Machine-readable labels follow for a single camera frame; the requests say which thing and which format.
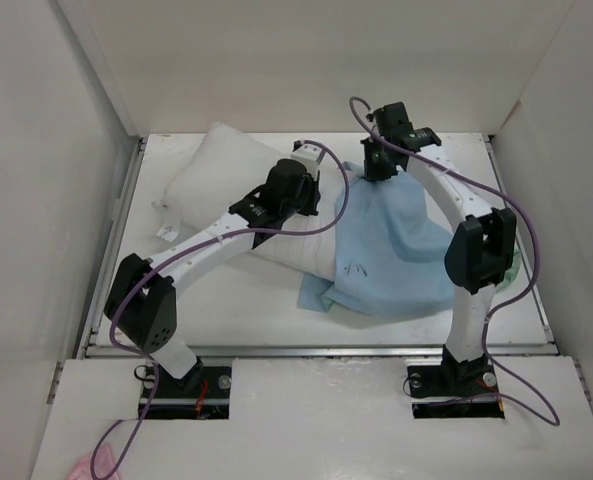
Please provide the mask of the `pink cloth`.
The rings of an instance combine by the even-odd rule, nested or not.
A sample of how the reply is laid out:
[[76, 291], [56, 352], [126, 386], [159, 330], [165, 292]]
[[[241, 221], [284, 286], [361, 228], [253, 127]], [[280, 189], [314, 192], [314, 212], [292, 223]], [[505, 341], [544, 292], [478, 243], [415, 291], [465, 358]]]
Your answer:
[[92, 480], [91, 466], [94, 466], [94, 471], [99, 478], [107, 478], [110, 480], [121, 480], [119, 470], [116, 470], [111, 476], [109, 473], [116, 466], [116, 459], [111, 446], [104, 443], [99, 448], [95, 456], [95, 461], [92, 461], [92, 454], [82, 457], [70, 470], [68, 480]]

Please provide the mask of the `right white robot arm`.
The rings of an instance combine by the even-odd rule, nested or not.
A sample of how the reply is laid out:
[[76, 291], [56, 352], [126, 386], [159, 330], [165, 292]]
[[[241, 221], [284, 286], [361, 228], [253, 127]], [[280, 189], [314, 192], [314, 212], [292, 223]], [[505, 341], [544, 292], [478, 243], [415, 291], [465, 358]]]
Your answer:
[[366, 119], [367, 179], [380, 182], [407, 173], [430, 195], [453, 232], [444, 256], [454, 286], [450, 332], [439, 364], [408, 366], [410, 394], [422, 399], [486, 393], [496, 385], [483, 338], [486, 316], [513, 263], [516, 216], [478, 195], [474, 183], [446, 158], [439, 136], [430, 128], [415, 128], [403, 103], [369, 110]]

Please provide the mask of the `aluminium front rail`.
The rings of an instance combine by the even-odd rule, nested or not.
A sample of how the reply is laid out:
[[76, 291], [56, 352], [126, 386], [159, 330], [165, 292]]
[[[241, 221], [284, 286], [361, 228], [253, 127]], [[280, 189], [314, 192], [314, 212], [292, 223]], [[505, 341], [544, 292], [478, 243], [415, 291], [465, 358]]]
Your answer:
[[[200, 357], [206, 358], [344, 358], [344, 357], [440, 357], [438, 346], [203, 346], [192, 347]], [[492, 355], [498, 356], [556, 356], [553, 343], [533, 345], [492, 345]]]

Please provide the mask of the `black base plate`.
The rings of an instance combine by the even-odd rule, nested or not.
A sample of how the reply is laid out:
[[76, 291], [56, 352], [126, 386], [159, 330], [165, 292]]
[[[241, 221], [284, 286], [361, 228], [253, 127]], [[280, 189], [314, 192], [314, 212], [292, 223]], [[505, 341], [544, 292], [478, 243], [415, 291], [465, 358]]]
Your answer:
[[404, 385], [416, 420], [505, 418], [491, 365], [460, 379], [446, 365], [410, 365]]
[[232, 367], [204, 366], [189, 389], [164, 370], [145, 415], [148, 420], [227, 420], [229, 418]]

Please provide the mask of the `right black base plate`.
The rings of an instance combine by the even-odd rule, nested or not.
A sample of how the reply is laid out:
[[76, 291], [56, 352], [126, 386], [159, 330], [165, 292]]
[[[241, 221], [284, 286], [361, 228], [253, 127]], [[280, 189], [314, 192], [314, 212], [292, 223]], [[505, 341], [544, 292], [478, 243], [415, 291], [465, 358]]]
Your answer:
[[404, 385], [416, 420], [505, 418], [491, 365], [460, 379], [446, 365], [410, 365]]

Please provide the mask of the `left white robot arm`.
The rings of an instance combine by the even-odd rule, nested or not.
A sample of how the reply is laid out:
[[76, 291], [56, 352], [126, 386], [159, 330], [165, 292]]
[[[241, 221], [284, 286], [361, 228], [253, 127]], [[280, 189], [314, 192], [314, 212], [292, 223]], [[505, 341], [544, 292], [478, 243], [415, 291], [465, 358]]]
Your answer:
[[174, 394], [193, 394], [203, 368], [176, 333], [178, 298], [222, 263], [283, 234], [293, 216], [316, 215], [321, 161], [320, 152], [307, 156], [298, 149], [201, 232], [162, 253], [130, 254], [120, 262], [104, 307], [110, 331], [121, 332], [137, 352], [155, 361]]

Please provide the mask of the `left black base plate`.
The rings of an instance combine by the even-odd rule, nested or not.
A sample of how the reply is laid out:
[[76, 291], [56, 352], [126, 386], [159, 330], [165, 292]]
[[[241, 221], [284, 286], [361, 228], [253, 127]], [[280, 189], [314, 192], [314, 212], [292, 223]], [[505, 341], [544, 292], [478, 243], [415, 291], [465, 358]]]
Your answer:
[[145, 415], [148, 420], [227, 420], [229, 418], [232, 367], [204, 366], [189, 389], [164, 370]]

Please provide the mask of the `white pillow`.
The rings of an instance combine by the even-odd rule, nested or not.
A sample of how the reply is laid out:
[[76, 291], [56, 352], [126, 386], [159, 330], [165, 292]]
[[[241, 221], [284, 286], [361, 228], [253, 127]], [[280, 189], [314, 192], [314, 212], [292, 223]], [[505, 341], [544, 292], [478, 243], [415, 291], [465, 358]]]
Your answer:
[[225, 213], [256, 228], [254, 253], [327, 280], [335, 273], [331, 223], [345, 190], [331, 159], [316, 165], [314, 146], [284, 154], [226, 124], [213, 124], [165, 187], [155, 208], [158, 237], [172, 242], [186, 225], [202, 231]]

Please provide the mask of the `blue pillowcase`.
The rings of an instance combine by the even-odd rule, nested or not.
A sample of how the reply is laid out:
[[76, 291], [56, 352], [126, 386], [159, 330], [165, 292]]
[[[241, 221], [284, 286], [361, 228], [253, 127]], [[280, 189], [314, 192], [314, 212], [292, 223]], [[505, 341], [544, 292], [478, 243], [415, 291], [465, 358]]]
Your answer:
[[404, 172], [368, 182], [361, 166], [344, 167], [350, 182], [336, 201], [344, 215], [322, 255], [331, 271], [304, 274], [298, 307], [327, 313], [339, 305], [385, 319], [451, 309], [444, 256], [452, 234], [429, 218], [421, 184]]

